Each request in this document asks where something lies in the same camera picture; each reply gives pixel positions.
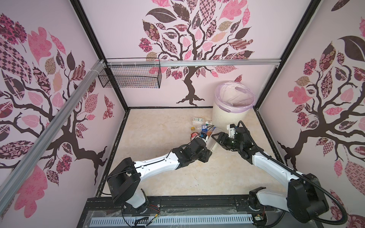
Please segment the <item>yellow cap blue label bottle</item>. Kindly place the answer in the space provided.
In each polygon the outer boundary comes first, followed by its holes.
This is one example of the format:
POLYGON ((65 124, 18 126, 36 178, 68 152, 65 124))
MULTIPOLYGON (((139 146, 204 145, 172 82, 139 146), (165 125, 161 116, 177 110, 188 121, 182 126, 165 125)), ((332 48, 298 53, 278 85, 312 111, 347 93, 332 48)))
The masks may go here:
POLYGON ((214 128, 214 125, 195 125, 191 127, 191 131, 207 134, 209 131, 214 130, 214 128))

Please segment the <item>clear bottle white cap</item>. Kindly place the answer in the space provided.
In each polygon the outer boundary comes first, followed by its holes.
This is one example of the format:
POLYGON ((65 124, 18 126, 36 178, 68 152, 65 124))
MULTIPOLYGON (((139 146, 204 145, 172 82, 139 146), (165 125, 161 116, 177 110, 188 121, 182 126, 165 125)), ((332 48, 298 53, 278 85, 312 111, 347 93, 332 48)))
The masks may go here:
POLYGON ((208 133, 210 135, 206 142, 206 148, 214 153, 214 150, 219 146, 216 140, 219 138, 220 133, 224 133, 224 131, 220 128, 213 127, 208 131, 208 133))

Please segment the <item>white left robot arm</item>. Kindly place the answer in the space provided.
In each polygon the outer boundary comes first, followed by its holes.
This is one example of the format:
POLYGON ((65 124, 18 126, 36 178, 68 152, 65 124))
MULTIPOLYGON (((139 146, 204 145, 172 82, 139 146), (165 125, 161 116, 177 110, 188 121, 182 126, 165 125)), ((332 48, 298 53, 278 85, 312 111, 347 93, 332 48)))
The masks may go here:
POLYGON ((133 161, 130 157, 125 158, 106 178, 113 203, 117 206, 127 203, 136 210, 145 209, 148 198, 143 189, 139 188, 140 182, 161 173, 187 167, 195 161, 206 163, 212 153, 203 139, 195 138, 190 143, 173 148, 166 155, 154 159, 133 161))

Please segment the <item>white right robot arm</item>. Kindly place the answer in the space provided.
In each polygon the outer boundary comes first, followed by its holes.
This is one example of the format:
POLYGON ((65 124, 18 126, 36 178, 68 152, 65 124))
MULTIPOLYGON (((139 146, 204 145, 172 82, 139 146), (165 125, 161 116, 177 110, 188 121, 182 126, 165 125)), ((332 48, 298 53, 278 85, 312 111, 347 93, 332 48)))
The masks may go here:
POLYGON ((229 133, 216 132, 211 138, 223 149, 238 152, 241 158, 268 173, 285 188, 283 192, 265 187, 250 191, 248 201, 253 210, 270 206, 289 212, 301 223, 316 219, 329 210, 324 192, 314 186, 319 184, 314 175, 296 172, 273 159, 256 145, 244 127, 233 126, 229 133))

